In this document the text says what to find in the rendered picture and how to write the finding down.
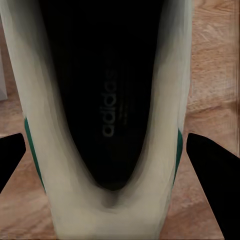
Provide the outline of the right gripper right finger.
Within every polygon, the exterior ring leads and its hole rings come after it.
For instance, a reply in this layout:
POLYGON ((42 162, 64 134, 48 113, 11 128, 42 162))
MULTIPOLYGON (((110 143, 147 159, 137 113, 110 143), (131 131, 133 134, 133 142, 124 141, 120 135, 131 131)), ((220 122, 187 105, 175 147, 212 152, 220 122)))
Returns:
POLYGON ((194 133, 186 152, 225 240, 240 240, 240 158, 194 133))

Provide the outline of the gym shoe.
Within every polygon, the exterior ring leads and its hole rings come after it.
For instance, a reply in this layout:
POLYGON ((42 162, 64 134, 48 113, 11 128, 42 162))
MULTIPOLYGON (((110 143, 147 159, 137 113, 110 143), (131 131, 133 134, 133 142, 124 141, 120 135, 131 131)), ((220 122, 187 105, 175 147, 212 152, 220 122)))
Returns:
POLYGON ((193 0, 0 0, 60 240, 158 240, 183 152, 193 0))

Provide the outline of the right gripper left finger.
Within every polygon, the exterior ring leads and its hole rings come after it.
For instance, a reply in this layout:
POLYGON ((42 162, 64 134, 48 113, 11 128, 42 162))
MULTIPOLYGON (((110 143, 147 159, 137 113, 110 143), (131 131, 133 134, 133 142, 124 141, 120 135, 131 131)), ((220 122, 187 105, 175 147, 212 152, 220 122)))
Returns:
POLYGON ((0 138, 0 193, 26 152, 21 133, 0 138))

